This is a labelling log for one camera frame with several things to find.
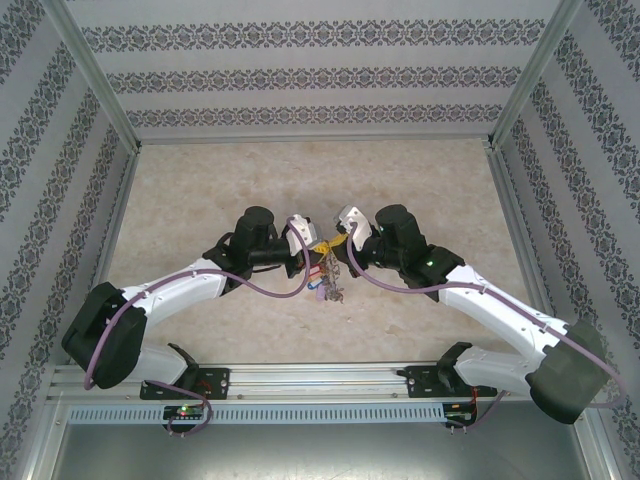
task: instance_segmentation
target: wall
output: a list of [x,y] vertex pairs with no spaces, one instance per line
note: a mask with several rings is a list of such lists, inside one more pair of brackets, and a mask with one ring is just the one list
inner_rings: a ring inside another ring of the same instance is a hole
[[639,7],[582,4],[503,146],[556,313],[597,326],[631,390],[603,412],[623,478],[640,477]]
[[0,2],[0,479],[98,270],[128,153],[37,0]]
[[68,7],[143,141],[488,134],[558,0]]

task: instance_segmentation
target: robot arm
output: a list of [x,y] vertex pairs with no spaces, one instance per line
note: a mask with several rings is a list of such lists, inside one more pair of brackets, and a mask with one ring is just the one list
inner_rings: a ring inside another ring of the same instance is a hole
[[[300,273],[304,268],[300,241],[288,227],[278,237],[273,222],[273,214],[266,208],[250,207],[233,233],[224,235],[188,267],[121,290],[108,282],[96,286],[66,332],[63,348],[86,371],[110,319],[127,302],[139,298],[111,330],[93,381],[101,388],[110,388],[125,379],[155,380],[190,390],[197,363],[176,345],[145,342],[145,335],[174,313],[226,295],[241,285],[211,271],[224,271],[244,280],[251,278],[254,267],[259,266],[284,265],[289,278]],[[294,215],[291,225],[307,246],[318,241],[309,219]]]
[[[549,416],[573,423],[606,383],[607,375],[598,366],[546,330],[553,328],[603,358],[599,335],[591,325],[570,325],[538,312],[492,285],[461,257],[427,244],[415,217],[404,206],[390,205],[380,210],[376,214],[378,229],[352,206],[345,207],[336,222],[338,230],[352,233],[353,256],[363,269],[373,264],[396,270],[411,289],[447,283],[480,285],[542,322],[543,327],[534,325],[484,290],[460,287],[427,293],[433,300],[476,319],[518,351],[488,352],[459,342],[438,363],[439,378],[448,387],[464,382],[530,395]],[[358,276],[346,254],[346,245],[342,244],[335,253],[349,265],[351,274]]]

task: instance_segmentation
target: marble floor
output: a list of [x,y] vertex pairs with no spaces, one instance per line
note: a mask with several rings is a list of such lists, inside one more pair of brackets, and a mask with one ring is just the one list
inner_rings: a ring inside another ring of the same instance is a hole
[[[136,285],[184,268],[232,231],[244,209],[269,208],[281,229],[301,213],[334,234],[345,204],[370,219],[402,203],[430,243],[449,248],[510,294],[527,301],[480,140],[243,143],[145,146],[109,280]],[[397,274],[372,269],[402,285]],[[282,270],[255,275],[273,291],[294,289]],[[456,341],[508,351],[466,315],[425,296],[339,283],[344,303],[317,302],[305,289],[278,300],[240,288],[205,301],[149,332],[201,363],[435,360]]]

